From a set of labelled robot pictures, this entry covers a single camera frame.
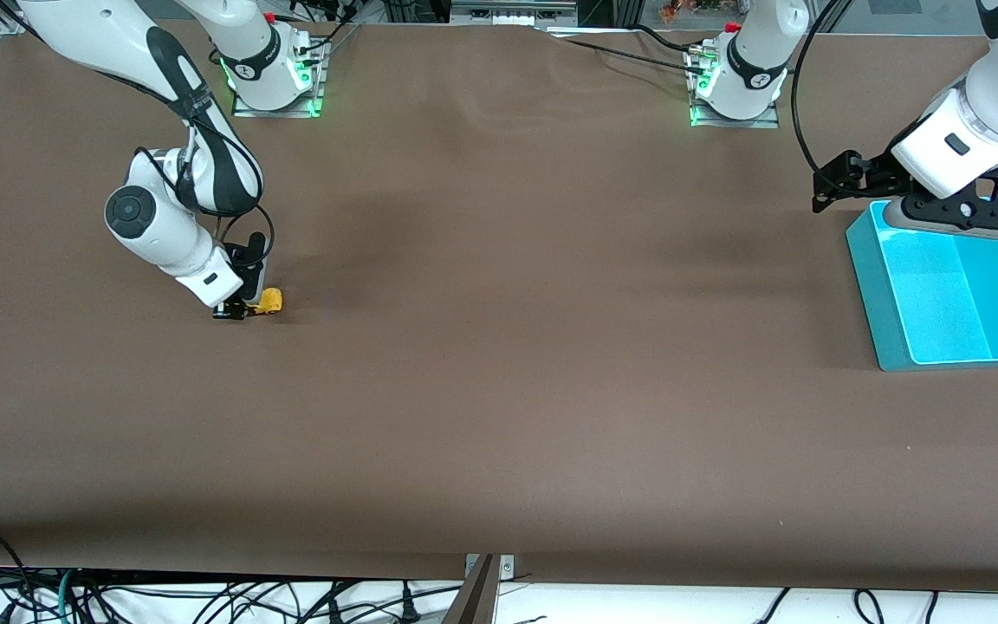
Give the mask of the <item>turquoise plastic bin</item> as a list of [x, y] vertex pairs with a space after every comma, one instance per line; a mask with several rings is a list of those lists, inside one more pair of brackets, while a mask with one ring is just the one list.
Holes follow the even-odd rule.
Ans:
[[998, 240], [895, 228], [875, 201], [845, 233], [885, 372], [998, 367]]

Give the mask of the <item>dark slanted post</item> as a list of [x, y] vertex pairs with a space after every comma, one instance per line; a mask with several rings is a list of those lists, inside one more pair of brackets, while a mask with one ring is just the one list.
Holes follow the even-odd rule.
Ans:
[[496, 554], [480, 554], [472, 573], [461, 584], [441, 624], [495, 624], [500, 565]]

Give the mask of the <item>grey metal box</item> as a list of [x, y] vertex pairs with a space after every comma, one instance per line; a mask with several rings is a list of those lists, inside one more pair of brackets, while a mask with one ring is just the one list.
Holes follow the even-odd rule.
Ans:
[[577, 0], [450, 0], [448, 23], [454, 25], [529, 25], [577, 28]]

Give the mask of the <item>brown table cover sheet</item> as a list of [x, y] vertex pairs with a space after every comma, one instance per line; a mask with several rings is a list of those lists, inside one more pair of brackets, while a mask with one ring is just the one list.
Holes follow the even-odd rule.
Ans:
[[998, 368], [877, 367], [787, 127], [524, 28], [361, 28], [237, 119], [279, 315], [107, 232], [166, 107], [0, 46], [0, 534], [31, 566], [998, 591]]

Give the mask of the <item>metal table edge bracket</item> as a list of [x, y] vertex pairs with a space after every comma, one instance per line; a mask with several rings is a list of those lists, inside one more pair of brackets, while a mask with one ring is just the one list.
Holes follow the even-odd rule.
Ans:
[[[479, 558], [480, 554], [478, 553], [467, 554], [466, 561], [464, 561], [464, 577], [468, 578], [470, 576], [472, 569], [475, 567], [476, 561], [478, 561]], [[516, 572], [515, 554], [502, 554], [501, 556], [496, 556], [496, 560], [500, 565], [500, 581], [513, 581], [515, 579]]]

